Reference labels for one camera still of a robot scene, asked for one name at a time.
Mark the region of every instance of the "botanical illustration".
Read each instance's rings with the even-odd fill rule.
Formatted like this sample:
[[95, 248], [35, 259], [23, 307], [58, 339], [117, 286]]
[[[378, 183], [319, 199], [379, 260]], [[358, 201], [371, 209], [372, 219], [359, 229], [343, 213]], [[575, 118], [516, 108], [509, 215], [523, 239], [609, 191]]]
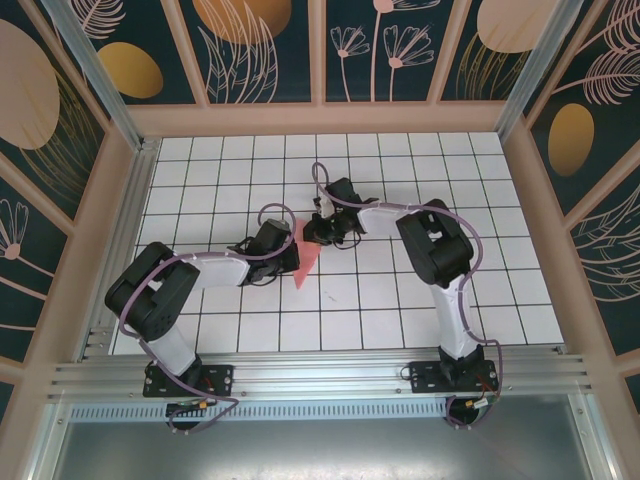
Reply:
[[557, 3], [474, 0], [442, 99], [506, 100]]
[[640, 0], [608, 4], [532, 126], [568, 212], [638, 141]]
[[104, 131], [19, 8], [0, 8], [22, 27], [0, 19], [0, 153], [73, 218]]
[[308, 30], [301, 33], [308, 23], [306, 0], [181, 5], [211, 103], [308, 101]]
[[[348, 5], [328, 2], [327, 25], [334, 50], [327, 51], [328, 99], [393, 102], [401, 92], [400, 100], [425, 100], [435, 66], [417, 70], [409, 67], [426, 67], [436, 59], [439, 45], [433, 42], [432, 32], [435, 30], [440, 42], [450, 13], [445, 6], [435, 8], [439, 5], [440, 0], [360, 0]], [[352, 18], [361, 23], [348, 24]], [[333, 74], [335, 58], [339, 59], [340, 93]]]

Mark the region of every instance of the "leaf drawing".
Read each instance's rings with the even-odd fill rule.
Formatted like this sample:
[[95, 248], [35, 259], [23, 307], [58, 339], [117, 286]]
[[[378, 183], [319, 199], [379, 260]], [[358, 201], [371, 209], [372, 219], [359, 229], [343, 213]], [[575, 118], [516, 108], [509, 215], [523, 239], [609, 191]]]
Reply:
[[589, 103], [620, 105], [620, 99], [630, 96], [640, 85], [640, 50], [609, 50], [595, 59], [584, 79], [563, 85], [553, 93], [576, 85], [583, 85]]
[[231, 41], [198, 27], [209, 55], [205, 86], [210, 98], [213, 103], [271, 102], [278, 86], [278, 57], [269, 27], [246, 3], [246, 26], [229, 0], [218, 3], [216, 8], [203, 1], [204, 14], [214, 31]]
[[106, 40], [125, 17], [123, 0], [70, 0], [71, 7], [89, 38]]

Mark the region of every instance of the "purple cable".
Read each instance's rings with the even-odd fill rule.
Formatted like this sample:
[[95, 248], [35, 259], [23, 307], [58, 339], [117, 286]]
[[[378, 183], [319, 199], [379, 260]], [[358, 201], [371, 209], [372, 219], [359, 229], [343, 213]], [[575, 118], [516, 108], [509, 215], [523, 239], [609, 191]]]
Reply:
[[202, 391], [200, 391], [198, 389], [195, 389], [193, 387], [190, 387], [186, 383], [182, 382], [179, 378], [177, 378], [173, 373], [171, 373], [164, 366], [164, 364], [160, 361], [160, 359], [151, 351], [151, 349], [147, 345], [147, 342], [145, 342], [142, 339], [142, 337], [140, 337], [140, 335], [138, 335], [137, 333], [130, 332], [125, 328], [125, 323], [126, 323], [127, 316], [129, 315], [129, 312], [131, 311], [131, 307], [133, 306], [135, 301], [138, 299], [138, 297], [140, 296], [142, 291], [149, 285], [149, 283], [151, 283], [151, 281], [154, 278], [156, 278], [156, 276], [160, 272], [162, 272], [165, 268], [169, 267], [171, 264], [173, 264], [175, 262], [179, 262], [181, 260], [193, 260], [193, 259], [198, 258], [198, 257], [199, 258], [233, 257], [233, 258], [239, 258], [239, 259], [242, 259], [242, 260], [268, 260], [269, 258], [276, 257], [276, 256], [280, 255], [282, 252], [284, 252], [287, 248], [289, 248], [289, 246], [293, 242], [293, 239], [294, 239], [294, 236], [295, 236], [295, 233], [296, 233], [296, 217], [293, 214], [293, 211], [289, 207], [287, 207], [286, 205], [284, 205], [282, 203], [269, 203], [268, 205], [265, 205], [264, 207], [262, 207], [262, 209], [258, 213], [258, 225], [262, 225], [262, 215], [268, 208], [271, 208], [271, 207], [282, 208], [285, 212], [287, 212], [291, 216], [291, 234], [289, 235], [289, 237], [287, 237], [287, 240], [284, 242], [282, 247], [280, 247], [278, 250], [276, 250], [275, 252], [272, 252], [272, 253], [268, 253], [266, 255], [256, 255], [256, 256], [241, 255], [239, 253], [229, 252], [229, 251], [226, 251], [226, 252], [185, 253], [185, 254], [182, 254], [182, 255], [175, 255], [175, 256], [171, 257], [169, 260], [166, 260], [165, 262], [163, 262], [160, 265], [158, 265], [156, 268], [154, 268], [151, 271], [151, 273], [149, 273], [149, 275], [147, 275], [145, 277], [145, 279], [142, 281], [142, 283], [140, 283], [140, 285], [138, 285], [138, 288], [136, 288], [134, 290], [133, 294], [131, 295], [131, 297], [129, 298], [127, 303], [124, 305], [124, 308], [122, 309], [122, 313], [120, 314], [120, 319], [118, 320], [118, 330], [120, 330], [120, 332], [123, 335], [126, 335], [127, 337], [135, 338], [138, 341], [138, 343], [140, 344], [140, 347], [142, 347], [142, 349], [147, 353], [147, 355], [149, 355], [151, 357], [151, 359], [153, 360], [154, 364], [158, 365], [160, 370], [162, 370], [165, 373], [165, 375], [167, 375], [167, 377], [169, 377], [169, 379], [171, 379], [171, 381], [173, 381], [176, 385], [178, 385], [182, 389], [184, 389], [184, 390], [186, 390], [186, 391], [188, 391], [190, 393], [193, 393], [194, 395], [196, 395], [198, 397], [207, 398], [209, 400], [215, 400], [216, 402], [230, 402], [231, 403], [231, 405], [229, 405], [227, 408], [222, 410], [219, 414], [217, 414], [211, 420], [207, 420], [206, 422], [200, 423], [199, 425], [197, 425], [196, 427], [192, 428], [191, 430], [184, 430], [183, 431], [183, 430], [177, 430], [175, 428], [175, 426], [173, 425], [173, 419], [175, 418], [175, 415], [180, 413], [180, 411], [177, 411], [176, 413], [174, 413], [174, 415], [169, 417], [169, 426], [172, 428], [172, 431], [174, 433], [182, 432], [184, 435], [188, 435], [189, 433], [197, 433], [199, 431], [202, 431], [202, 430], [210, 427], [220, 417], [226, 415], [231, 410], [233, 410], [238, 405], [238, 403], [240, 403], [240, 402], [236, 398], [219, 397], [217, 395], [212, 395], [210, 393], [202, 392]]
[[[459, 215], [456, 215], [453, 212], [450, 212], [449, 210], [445, 210], [443, 208], [431, 207], [427, 205], [402, 205], [399, 203], [385, 203], [380, 201], [373, 202], [373, 203], [345, 202], [344, 200], [334, 197], [329, 192], [327, 192], [326, 188], [318, 180], [318, 169], [323, 171], [326, 178], [326, 184], [329, 183], [329, 172], [327, 171], [327, 167], [325, 167], [320, 162], [315, 162], [311, 166], [311, 176], [313, 177], [313, 181], [315, 182], [316, 186], [324, 196], [326, 196], [332, 202], [337, 203], [338, 205], [343, 205], [345, 207], [350, 207], [350, 208], [359, 208], [361, 210], [365, 210], [368, 208], [375, 208], [375, 207], [386, 207], [386, 208], [394, 208], [398, 210], [422, 210], [426, 212], [440, 213], [442, 215], [446, 215], [447, 217], [453, 218], [457, 222], [467, 227], [469, 232], [471, 232], [471, 235], [473, 236], [476, 243], [478, 244], [478, 259], [469, 270], [469, 273], [467, 273], [462, 279], [462, 281], [460, 282], [460, 287], [458, 289], [458, 308], [460, 310], [460, 318], [462, 319], [462, 325], [464, 326], [464, 329], [467, 335], [469, 335], [469, 337], [471, 337], [473, 340], [475, 340], [478, 343], [496, 346], [496, 350], [498, 352], [498, 390], [496, 391], [496, 397], [499, 398], [500, 393], [502, 392], [502, 379], [503, 379], [502, 346], [500, 345], [500, 342], [498, 342], [498, 340], [494, 338], [485, 340], [483, 338], [478, 337], [476, 334], [474, 334], [473, 331], [471, 331], [471, 328], [469, 327], [469, 322], [467, 321], [467, 317], [464, 313], [464, 286], [471, 279], [471, 276], [478, 271], [478, 269], [480, 268], [480, 263], [482, 262], [482, 258], [484, 256], [484, 248], [482, 247], [482, 241], [480, 240], [480, 235], [478, 234], [476, 229], [473, 228], [473, 226], [464, 218], [460, 217]], [[452, 427], [456, 427], [456, 428], [459, 426], [467, 426], [468, 428], [471, 428], [470, 426], [463, 424], [462, 422], [458, 421], [457, 419], [451, 416], [450, 414], [451, 404], [455, 399], [456, 399], [455, 395], [447, 399], [447, 406], [445, 410], [446, 412], [445, 419], [447, 423], [449, 423], [449, 425], [451, 425]], [[476, 422], [476, 425], [479, 425], [480, 423], [484, 422], [489, 417], [489, 413], [491, 411], [493, 411], [493, 407], [489, 408], [487, 413], [485, 413], [484, 416]]]

